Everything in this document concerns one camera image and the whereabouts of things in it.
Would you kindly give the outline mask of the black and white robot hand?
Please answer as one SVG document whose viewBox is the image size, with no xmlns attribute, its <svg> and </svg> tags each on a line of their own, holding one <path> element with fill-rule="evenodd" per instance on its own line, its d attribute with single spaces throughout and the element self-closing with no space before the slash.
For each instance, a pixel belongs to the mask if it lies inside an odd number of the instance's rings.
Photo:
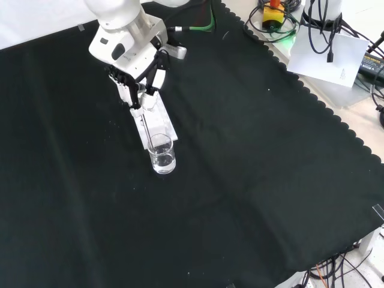
<svg viewBox="0 0 384 288">
<path fill-rule="evenodd" d="M 161 50 L 168 36 L 163 20 L 142 11 L 131 20 L 100 16 L 97 20 L 100 26 L 89 52 L 107 64 L 107 73 L 133 117 L 155 111 L 166 78 Z"/>
</svg>

